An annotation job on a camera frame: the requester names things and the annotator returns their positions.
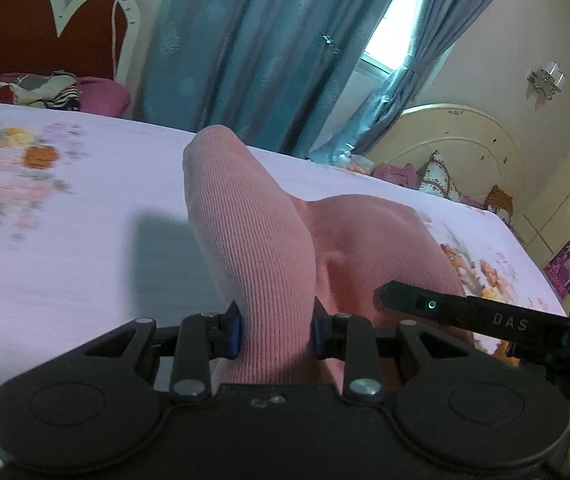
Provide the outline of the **red white heart headboard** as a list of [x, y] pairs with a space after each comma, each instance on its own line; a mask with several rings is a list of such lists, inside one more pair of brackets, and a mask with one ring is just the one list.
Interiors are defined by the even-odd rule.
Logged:
[[0, 0], [0, 74], [65, 70], [126, 84], [139, 29], [134, 0]]

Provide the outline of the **patterned cushion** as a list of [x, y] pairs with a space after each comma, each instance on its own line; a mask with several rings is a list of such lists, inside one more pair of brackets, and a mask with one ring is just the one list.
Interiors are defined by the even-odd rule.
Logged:
[[428, 159], [419, 184], [419, 192], [452, 200], [456, 203], [462, 202], [463, 195], [456, 187], [439, 151], [434, 151]]

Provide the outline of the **wall lamp fixture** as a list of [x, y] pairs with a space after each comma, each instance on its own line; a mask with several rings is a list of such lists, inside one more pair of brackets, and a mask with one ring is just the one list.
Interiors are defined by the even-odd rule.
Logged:
[[566, 75], [557, 62], [550, 60], [543, 66], [532, 70], [527, 76], [529, 87], [547, 101], [562, 92]]

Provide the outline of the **cream round footboard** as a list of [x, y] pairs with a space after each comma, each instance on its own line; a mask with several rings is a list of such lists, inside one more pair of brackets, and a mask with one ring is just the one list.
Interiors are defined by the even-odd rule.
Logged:
[[454, 184], [481, 202], [498, 186], [517, 198], [524, 185], [524, 165], [503, 126], [477, 108], [428, 104], [408, 108], [366, 153], [375, 164], [388, 162], [416, 169], [438, 152]]

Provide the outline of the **pink knit sweater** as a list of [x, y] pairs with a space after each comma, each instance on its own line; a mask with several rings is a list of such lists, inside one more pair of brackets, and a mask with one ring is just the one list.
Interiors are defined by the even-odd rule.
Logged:
[[223, 126], [196, 134], [183, 171], [197, 244], [220, 297], [243, 319], [241, 353], [215, 367], [217, 384], [340, 384], [343, 363], [313, 353], [316, 304], [392, 328], [402, 315], [379, 298], [389, 282], [463, 294], [409, 206], [369, 195], [301, 200]]

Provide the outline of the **magenta pillow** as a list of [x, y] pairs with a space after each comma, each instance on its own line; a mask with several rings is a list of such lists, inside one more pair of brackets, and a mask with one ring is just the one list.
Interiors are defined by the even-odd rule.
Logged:
[[0, 75], [0, 104], [121, 117], [130, 102], [128, 90], [111, 79], [77, 77], [61, 70], [45, 76]]

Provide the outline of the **blue patterned curtain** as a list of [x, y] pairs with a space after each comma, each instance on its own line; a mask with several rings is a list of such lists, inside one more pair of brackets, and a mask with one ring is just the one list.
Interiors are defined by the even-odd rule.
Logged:
[[392, 126], [492, 0], [419, 0], [400, 63], [327, 141], [321, 130], [392, 0], [161, 0], [136, 116], [330, 164]]

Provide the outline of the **floral white bed sheet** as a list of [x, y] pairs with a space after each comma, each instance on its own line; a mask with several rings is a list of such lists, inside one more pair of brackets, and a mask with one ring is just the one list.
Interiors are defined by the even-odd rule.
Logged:
[[133, 318], [224, 309], [187, 220], [191, 140], [0, 105], [0, 385]]

